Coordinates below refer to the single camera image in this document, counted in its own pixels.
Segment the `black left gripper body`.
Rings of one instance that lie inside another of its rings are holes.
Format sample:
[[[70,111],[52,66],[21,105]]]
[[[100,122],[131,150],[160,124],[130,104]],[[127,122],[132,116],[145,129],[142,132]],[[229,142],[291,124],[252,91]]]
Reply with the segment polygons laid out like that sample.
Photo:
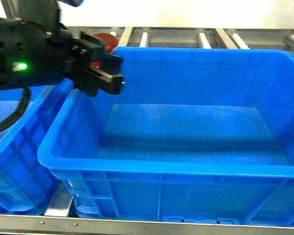
[[[0,18],[0,91],[57,85],[65,78],[89,96],[105,90],[102,39],[60,24],[56,33],[33,21]]]

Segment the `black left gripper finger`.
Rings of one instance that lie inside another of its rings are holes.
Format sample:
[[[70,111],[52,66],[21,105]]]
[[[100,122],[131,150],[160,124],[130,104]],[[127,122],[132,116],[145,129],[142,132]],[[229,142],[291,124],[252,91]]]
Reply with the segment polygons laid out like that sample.
[[[123,89],[124,81],[121,73],[112,75],[100,69],[91,69],[91,76],[92,84],[108,94],[118,95]]]
[[[121,66],[123,58],[113,53],[105,52],[101,62],[102,68],[115,68]]]

